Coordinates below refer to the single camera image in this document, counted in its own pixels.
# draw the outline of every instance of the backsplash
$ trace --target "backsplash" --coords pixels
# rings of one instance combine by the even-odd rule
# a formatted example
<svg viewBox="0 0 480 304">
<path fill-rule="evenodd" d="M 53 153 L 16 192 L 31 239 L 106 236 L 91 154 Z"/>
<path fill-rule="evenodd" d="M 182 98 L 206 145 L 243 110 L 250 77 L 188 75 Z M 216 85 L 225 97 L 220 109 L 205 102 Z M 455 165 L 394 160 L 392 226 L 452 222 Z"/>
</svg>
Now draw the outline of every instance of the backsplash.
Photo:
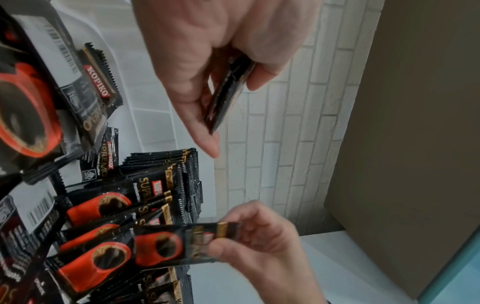
<svg viewBox="0 0 480 304">
<path fill-rule="evenodd" d="M 323 204 L 383 2 L 324 0 L 282 74 L 241 94 L 219 128 L 217 219 L 260 199 L 301 235 L 331 231 Z"/>
</svg>

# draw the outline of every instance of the fingernail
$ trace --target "fingernail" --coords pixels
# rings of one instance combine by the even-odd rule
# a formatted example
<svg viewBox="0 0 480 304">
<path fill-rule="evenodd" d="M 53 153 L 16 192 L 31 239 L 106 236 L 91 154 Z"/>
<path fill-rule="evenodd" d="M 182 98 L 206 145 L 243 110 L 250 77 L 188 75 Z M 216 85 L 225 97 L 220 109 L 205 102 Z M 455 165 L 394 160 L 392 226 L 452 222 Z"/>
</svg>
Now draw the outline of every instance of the fingernail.
<svg viewBox="0 0 480 304">
<path fill-rule="evenodd" d="M 222 255 L 222 245 L 213 240 L 210 245 L 208 245 L 207 254 L 213 258 L 220 258 Z"/>
</svg>

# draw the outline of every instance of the coffee cup image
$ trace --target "coffee cup image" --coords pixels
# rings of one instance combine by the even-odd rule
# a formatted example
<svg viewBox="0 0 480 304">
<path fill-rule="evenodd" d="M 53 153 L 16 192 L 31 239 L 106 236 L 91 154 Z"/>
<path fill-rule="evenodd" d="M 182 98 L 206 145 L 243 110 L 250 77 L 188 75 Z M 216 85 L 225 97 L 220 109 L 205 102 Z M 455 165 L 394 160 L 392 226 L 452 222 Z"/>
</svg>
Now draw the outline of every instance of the coffee cup image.
<svg viewBox="0 0 480 304">
<path fill-rule="evenodd" d="M 113 230 L 115 228 L 118 228 L 120 227 L 119 225 L 117 224 L 105 224 L 105 225 L 102 225 L 98 228 L 95 228 L 93 229 L 92 231 L 89 231 L 73 240 L 70 240 L 68 242 L 65 242 L 64 244 L 62 244 L 60 246 L 60 251 L 64 251 L 64 250 L 67 250 L 67 249 L 70 249 L 70 248 L 73 248 L 75 246 L 78 246 L 78 245 L 81 245 L 83 243 L 86 243 L 88 242 L 89 240 L 91 239 L 94 239 L 96 238 L 97 236 L 100 236 L 104 233 L 107 233 L 108 231 L 110 230 Z"/>
<path fill-rule="evenodd" d="M 78 226 L 112 215 L 131 205 L 132 202 L 126 196 L 108 192 L 70 208 L 66 216 L 72 226 Z"/>
<path fill-rule="evenodd" d="M 135 237 L 135 263 L 148 267 L 178 257 L 183 251 L 183 242 L 171 232 L 159 232 Z"/>
<path fill-rule="evenodd" d="M 0 139 L 12 152 L 32 158 L 49 154 L 62 130 L 50 90 L 29 64 L 0 73 Z"/>
<path fill-rule="evenodd" d="M 106 242 L 82 254 L 58 270 L 76 292 L 89 290 L 125 264 L 131 250 L 123 243 Z"/>
</svg>

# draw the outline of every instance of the hand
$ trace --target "hand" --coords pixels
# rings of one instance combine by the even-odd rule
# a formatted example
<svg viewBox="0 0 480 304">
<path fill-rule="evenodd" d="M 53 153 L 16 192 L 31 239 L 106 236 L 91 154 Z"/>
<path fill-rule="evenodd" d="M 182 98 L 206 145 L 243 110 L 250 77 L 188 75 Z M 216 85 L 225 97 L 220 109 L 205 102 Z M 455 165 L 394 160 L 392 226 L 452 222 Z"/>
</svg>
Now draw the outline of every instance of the hand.
<svg viewBox="0 0 480 304">
<path fill-rule="evenodd" d="M 265 304 L 326 304 L 295 226 L 260 201 L 232 209 L 221 221 L 241 222 L 239 242 L 220 238 L 208 255 L 229 263 Z"/>
<path fill-rule="evenodd" d="M 219 136 L 204 123 L 214 85 L 238 50 L 256 61 L 247 86 L 276 75 L 307 37 L 322 0 L 133 0 L 156 75 L 193 140 L 218 157 Z"/>
</svg>

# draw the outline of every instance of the teal edge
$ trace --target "teal edge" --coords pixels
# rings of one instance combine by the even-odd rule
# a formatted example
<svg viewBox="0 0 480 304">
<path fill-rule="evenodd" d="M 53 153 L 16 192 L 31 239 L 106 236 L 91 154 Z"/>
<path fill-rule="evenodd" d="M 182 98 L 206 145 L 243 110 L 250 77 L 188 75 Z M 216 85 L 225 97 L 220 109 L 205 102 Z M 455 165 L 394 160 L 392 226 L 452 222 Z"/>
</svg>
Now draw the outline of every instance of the teal edge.
<svg viewBox="0 0 480 304">
<path fill-rule="evenodd" d="M 418 298 L 418 304 L 431 304 L 456 275 L 480 252 L 480 227 L 452 260 L 440 271 Z"/>
</svg>

